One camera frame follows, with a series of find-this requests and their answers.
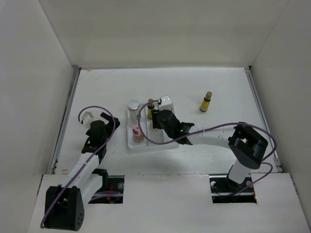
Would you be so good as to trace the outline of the tall yellow brown-capped bottle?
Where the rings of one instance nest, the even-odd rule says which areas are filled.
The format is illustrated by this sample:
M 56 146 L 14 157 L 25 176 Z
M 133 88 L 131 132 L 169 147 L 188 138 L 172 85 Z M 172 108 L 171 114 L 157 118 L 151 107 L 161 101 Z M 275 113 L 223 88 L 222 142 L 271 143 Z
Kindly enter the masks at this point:
M 212 92 L 208 91 L 206 93 L 206 95 L 204 96 L 204 99 L 203 99 L 201 106 L 199 108 L 201 112 L 206 112 L 208 110 L 208 107 L 209 107 L 209 104 L 211 101 L 211 97 L 212 97 Z

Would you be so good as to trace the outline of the small yellow brown-capped bottle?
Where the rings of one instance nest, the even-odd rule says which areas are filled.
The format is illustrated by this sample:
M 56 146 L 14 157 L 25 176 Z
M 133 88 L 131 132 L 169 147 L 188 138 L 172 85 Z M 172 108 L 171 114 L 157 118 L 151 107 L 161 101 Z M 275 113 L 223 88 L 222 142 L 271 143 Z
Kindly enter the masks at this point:
M 147 116 L 148 116 L 149 119 L 152 119 L 152 111 L 155 108 L 153 99 L 148 99 L 148 106 L 147 106 L 147 108 L 148 108 Z

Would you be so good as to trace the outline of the white three-compartment tray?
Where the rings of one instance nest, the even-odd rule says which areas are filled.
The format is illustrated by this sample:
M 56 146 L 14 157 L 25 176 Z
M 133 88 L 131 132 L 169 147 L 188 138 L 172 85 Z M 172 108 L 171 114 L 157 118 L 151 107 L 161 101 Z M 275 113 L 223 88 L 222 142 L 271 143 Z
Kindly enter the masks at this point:
M 127 112 L 127 145 L 130 151 L 132 152 L 149 152 L 154 150 L 166 150 L 166 149 L 175 149 L 178 148 L 179 145 L 176 142 L 165 144 L 165 145 L 156 145 L 151 142 L 149 142 L 147 139 L 144 138 L 144 141 L 142 143 L 136 143 L 133 141 L 133 133 L 132 133 L 132 127 L 134 125 L 137 125 L 137 122 L 133 123 L 130 120 L 130 116 Z M 163 130 L 160 129 L 153 129 L 152 127 L 152 120 L 148 118 L 147 116 L 148 108 L 146 107 L 141 112 L 141 118 L 140 118 L 140 124 L 143 132 L 145 135 L 156 142 L 166 142 L 170 141 L 171 139 L 168 138 L 168 136 L 165 134 Z

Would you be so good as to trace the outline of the right aluminium frame rail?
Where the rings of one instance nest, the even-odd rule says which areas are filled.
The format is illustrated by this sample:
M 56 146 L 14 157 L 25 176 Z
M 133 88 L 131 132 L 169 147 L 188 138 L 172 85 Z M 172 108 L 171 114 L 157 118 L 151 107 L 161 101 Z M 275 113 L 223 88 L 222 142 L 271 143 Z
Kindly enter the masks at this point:
M 253 76 L 252 76 L 252 72 L 251 72 L 251 67 L 245 67 L 244 71 L 246 73 L 246 76 L 247 76 L 247 79 L 248 79 L 248 82 L 249 82 L 252 94 L 254 96 L 254 99 L 255 99 L 255 102 L 256 102 L 256 106 L 257 106 L 257 110 L 258 110 L 259 115 L 260 115 L 260 120 L 261 120 L 261 122 L 263 124 L 263 128 L 268 133 L 271 133 L 270 129 L 269 129 L 269 126 L 268 126 L 268 123 L 267 123 L 267 120 L 266 120 L 266 117 L 265 117 L 265 114 L 264 114 L 264 110 L 262 108 L 262 104 L 261 104 L 260 99 L 259 99 L 259 95 L 258 95 L 256 86 L 255 86 L 254 80 L 253 80 Z M 284 172 L 283 168 L 281 166 L 278 154 L 277 154 L 276 151 L 274 152 L 273 155 L 271 155 L 268 159 L 266 159 L 266 161 L 270 161 L 270 160 L 273 160 L 273 165 L 275 166 L 275 172 L 277 172 L 277 173 L 283 173 Z

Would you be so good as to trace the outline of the pink-capped spice jar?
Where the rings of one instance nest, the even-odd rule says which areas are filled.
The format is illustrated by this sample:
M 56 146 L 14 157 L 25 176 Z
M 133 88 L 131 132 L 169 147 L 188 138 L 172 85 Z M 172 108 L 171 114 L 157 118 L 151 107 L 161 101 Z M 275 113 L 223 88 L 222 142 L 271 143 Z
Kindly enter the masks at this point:
M 144 141 L 144 136 L 142 135 L 138 124 L 132 127 L 132 133 L 133 133 L 132 138 L 134 142 L 142 143 Z

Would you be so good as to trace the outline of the left aluminium frame rail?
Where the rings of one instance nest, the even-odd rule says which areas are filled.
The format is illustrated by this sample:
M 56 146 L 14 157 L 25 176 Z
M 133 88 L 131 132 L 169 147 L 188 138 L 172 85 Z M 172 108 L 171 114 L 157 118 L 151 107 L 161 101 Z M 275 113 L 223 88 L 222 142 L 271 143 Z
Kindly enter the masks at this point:
M 60 150 L 61 150 L 62 143 L 63 143 L 63 138 L 65 135 L 65 130 L 66 130 L 67 123 L 68 123 L 68 118 L 70 115 L 70 111 L 71 111 L 71 107 L 72 107 L 72 103 L 73 103 L 73 99 L 74 99 L 75 90 L 76 90 L 79 75 L 81 72 L 81 67 L 78 65 L 72 65 L 72 68 L 73 68 L 73 76 L 72 76 L 70 87 L 69 87 L 68 97 L 66 100 L 64 114 L 62 117 L 60 129 L 58 132 L 57 141 L 56 141 L 51 159 L 49 161 L 47 174 L 54 174 L 55 173 L 57 163 L 58 163 L 58 159 L 59 159 Z

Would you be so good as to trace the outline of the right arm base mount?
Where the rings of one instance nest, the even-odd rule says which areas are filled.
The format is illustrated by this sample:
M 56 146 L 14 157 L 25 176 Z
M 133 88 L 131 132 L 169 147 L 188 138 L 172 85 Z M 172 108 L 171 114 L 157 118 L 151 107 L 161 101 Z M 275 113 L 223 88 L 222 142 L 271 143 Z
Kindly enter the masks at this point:
M 252 183 L 250 175 L 241 184 L 231 181 L 226 175 L 211 175 L 209 183 L 213 203 L 257 203 L 253 187 L 248 186 Z

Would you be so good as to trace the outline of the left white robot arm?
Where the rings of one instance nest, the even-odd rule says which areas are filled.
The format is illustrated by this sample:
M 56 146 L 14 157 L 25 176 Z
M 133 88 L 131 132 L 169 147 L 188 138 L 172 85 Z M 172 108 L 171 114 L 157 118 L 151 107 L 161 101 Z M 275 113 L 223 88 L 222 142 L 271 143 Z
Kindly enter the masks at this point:
M 109 188 L 108 174 L 99 169 L 105 157 L 106 145 L 120 126 L 118 118 L 102 112 L 95 119 L 90 112 L 82 116 L 87 128 L 87 140 L 80 158 L 63 183 L 50 186 L 45 195 L 45 213 L 40 228 L 78 231 L 85 214 L 85 205 L 95 193 L 105 193 Z

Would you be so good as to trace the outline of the aluminium frame rail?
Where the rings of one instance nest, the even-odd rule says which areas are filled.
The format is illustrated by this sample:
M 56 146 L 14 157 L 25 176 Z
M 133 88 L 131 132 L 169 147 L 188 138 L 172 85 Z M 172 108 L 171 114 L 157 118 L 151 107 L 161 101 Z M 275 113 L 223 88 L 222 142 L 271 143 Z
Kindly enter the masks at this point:
M 58 163 L 58 159 L 59 159 L 60 150 L 61 150 L 62 143 L 63 143 L 63 138 L 65 135 L 65 130 L 66 130 L 67 123 L 68 123 L 68 118 L 70 115 L 70 111 L 71 111 L 71 107 L 72 107 L 72 103 L 73 103 L 73 99 L 74 99 L 75 90 L 76 90 L 79 75 L 81 72 L 81 67 L 78 65 L 72 65 L 72 68 L 73 68 L 73 76 L 72 76 L 70 87 L 69 87 L 68 97 L 66 100 L 64 114 L 62 117 L 60 129 L 58 132 L 57 141 L 56 141 L 51 159 L 49 161 L 47 174 L 54 174 L 55 173 L 57 163 Z
M 251 72 L 251 67 L 245 67 L 244 71 L 246 73 L 246 76 L 247 76 L 247 79 L 248 79 L 248 82 L 249 82 L 252 94 L 254 96 L 254 99 L 255 99 L 255 102 L 256 102 L 256 106 L 257 106 L 257 110 L 258 110 L 259 115 L 260 115 L 260 120 L 261 120 L 261 122 L 263 124 L 263 128 L 268 133 L 271 133 L 270 129 L 269 129 L 269 126 L 268 126 L 268 123 L 267 123 L 267 120 L 266 120 L 266 117 L 265 117 L 265 114 L 264 114 L 264 110 L 262 108 L 262 104 L 261 104 L 260 99 L 259 99 L 259 95 L 258 95 L 256 86 L 255 86 L 254 80 L 253 80 L 253 76 L 252 76 L 252 72 Z M 270 160 L 273 160 L 273 165 L 275 166 L 275 172 L 277 172 L 277 173 L 283 173 L 284 172 L 283 168 L 281 166 L 278 154 L 277 154 L 276 151 L 274 152 L 273 155 L 271 155 L 268 159 L 266 159 L 266 161 L 270 161 Z

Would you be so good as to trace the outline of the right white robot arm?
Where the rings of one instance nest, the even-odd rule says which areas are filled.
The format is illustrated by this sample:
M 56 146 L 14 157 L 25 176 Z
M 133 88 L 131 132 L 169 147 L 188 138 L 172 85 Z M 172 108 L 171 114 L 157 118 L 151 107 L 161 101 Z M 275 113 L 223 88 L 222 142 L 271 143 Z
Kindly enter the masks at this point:
M 156 110 L 152 121 L 152 127 L 163 130 L 173 143 L 209 145 L 231 150 L 236 162 L 225 180 L 225 186 L 231 192 L 241 189 L 248 174 L 260 168 L 268 146 L 268 141 L 245 122 L 199 129 L 194 127 L 194 123 L 181 122 L 169 110 Z

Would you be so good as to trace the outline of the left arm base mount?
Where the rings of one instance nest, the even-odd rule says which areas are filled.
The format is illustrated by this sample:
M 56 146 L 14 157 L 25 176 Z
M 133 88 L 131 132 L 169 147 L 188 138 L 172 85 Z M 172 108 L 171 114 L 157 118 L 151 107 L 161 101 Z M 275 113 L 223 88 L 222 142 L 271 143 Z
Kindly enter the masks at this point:
M 102 177 L 103 185 L 91 198 L 89 204 L 122 204 L 125 177 L 110 176 L 105 169 L 95 169 L 92 173 Z

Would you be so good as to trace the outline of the white bottle silver cap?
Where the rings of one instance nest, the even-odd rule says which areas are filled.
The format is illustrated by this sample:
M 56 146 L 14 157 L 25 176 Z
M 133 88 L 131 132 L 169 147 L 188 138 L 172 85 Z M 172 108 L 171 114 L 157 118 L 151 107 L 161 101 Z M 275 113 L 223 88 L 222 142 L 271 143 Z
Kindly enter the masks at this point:
M 130 100 L 127 104 L 130 120 L 135 123 L 140 110 L 140 103 L 137 100 Z

